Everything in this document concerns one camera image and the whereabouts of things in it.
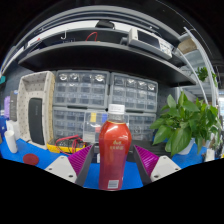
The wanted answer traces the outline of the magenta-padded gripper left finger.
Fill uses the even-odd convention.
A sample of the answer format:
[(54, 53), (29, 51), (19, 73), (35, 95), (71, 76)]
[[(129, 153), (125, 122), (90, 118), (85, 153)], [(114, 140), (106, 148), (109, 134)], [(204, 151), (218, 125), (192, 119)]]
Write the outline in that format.
[(93, 155), (94, 146), (87, 146), (68, 157), (59, 156), (46, 168), (46, 171), (79, 186), (83, 186)]

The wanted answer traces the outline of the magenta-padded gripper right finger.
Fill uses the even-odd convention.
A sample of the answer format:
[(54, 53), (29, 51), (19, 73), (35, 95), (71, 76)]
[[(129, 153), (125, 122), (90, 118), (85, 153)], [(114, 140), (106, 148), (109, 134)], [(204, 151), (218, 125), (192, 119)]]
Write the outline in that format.
[(157, 156), (152, 152), (135, 145), (133, 155), (144, 185), (155, 182), (180, 170), (168, 156)]

